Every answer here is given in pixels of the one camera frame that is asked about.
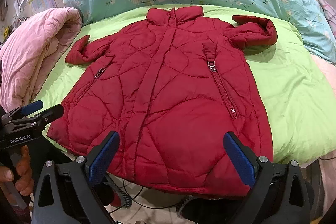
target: red puffer jacket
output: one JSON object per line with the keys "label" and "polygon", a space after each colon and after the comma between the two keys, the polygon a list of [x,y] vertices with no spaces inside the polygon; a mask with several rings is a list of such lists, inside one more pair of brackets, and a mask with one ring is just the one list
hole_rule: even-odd
{"label": "red puffer jacket", "polygon": [[77,155],[120,133],[109,172],[173,193],[243,196],[223,148],[233,131],[257,155],[273,159],[263,102],[242,49],[277,41],[269,19],[233,16],[239,27],[192,6],[150,9],[147,19],[85,46],[66,62],[94,61],[63,100],[48,136]]}

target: fingernail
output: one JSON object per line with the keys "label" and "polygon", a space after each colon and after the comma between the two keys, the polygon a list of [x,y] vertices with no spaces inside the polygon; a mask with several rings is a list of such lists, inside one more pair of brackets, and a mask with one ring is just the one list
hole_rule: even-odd
{"label": "fingernail", "polygon": [[6,173],[5,173],[5,177],[8,180],[13,180],[13,173],[12,173],[12,171],[11,170],[7,170]]}

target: jacket pocket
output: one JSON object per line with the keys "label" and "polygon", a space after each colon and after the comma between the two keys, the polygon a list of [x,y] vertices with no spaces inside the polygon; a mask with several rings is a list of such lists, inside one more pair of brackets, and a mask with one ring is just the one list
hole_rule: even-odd
{"label": "jacket pocket", "polygon": [[232,97],[230,96],[229,92],[227,91],[227,88],[225,87],[225,84],[222,80],[221,74],[218,72],[218,69],[216,68],[215,64],[215,47],[216,45],[211,43],[204,43],[203,48],[204,52],[207,58],[208,67],[211,71],[212,77],[216,83],[216,86],[218,87],[219,93],[222,97],[223,103],[226,105],[230,116],[232,119],[237,119],[239,117],[237,107],[234,104],[234,101]]}
{"label": "jacket pocket", "polygon": [[93,86],[93,84],[98,80],[98,78],[104,73],[104,71],[107,69],[107,67],[112,63],[114,56],[109,56],[106,57],[108,58],[106,61],[106,64],[103,65],[103,67],[101,67],[96,75],[94,76],[93,80],[90,82],[90,84],[80,93],[80,95],[77,97],[76,101],[75,101],[75,105],[78,104],[78,102],[80,101],[80,99],[82,99],[82,97],[85,95],[85,93],[88,92],[88,90]]}

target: zipper pull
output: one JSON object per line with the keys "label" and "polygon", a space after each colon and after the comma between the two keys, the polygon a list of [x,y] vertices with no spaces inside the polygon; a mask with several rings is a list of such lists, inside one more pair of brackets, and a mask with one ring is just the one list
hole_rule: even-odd
{"label": "zipper pull", "polygon": [[101,68],[99,70],[99,72],[94,76],[95,78],[98,78],[104,71],[106,70],[106,68]]}
{"label": "zipper pull", "polygon": [[215,68],[215,61],[208,61],[208,67],[212,72],[217,72]]}

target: zipper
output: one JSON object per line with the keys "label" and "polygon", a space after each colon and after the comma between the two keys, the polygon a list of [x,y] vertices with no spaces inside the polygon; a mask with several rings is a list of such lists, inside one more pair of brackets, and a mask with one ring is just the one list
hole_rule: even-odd
{"label": "zipper", "polygon": [[75,101],[75,105],[77,105],[77,103],[79,102],[80,99],[82,99],[82,97],[84,96],[84,94],[92,87],[92,85],[97,81],[97,79],[102,75],[102,73],[106,70],[107,67],[103,67],[101,68],[97,74],[94,76],[93,81],[91,82],[91,84],[85,89],[83,90],[83,92],[79,95],[79,97],[77,98],[77,100]]}
{"label": "zipper", "polygon": [[212,76],[216,82],[216,85],[218,86],[219,92],[222,96],[223,102],[226,104],[226,106],[229,109],[231,117],[234,119],[238,118],[238,113],[236,111],[236,107],[232,102],[232,99],[230,98],[228,92],[225,89],[225,86],[221,80],[221,76],[218,73],[216,66],[215,66],[215,61],[208,61],[208,67],[210,71],[212,72]]}

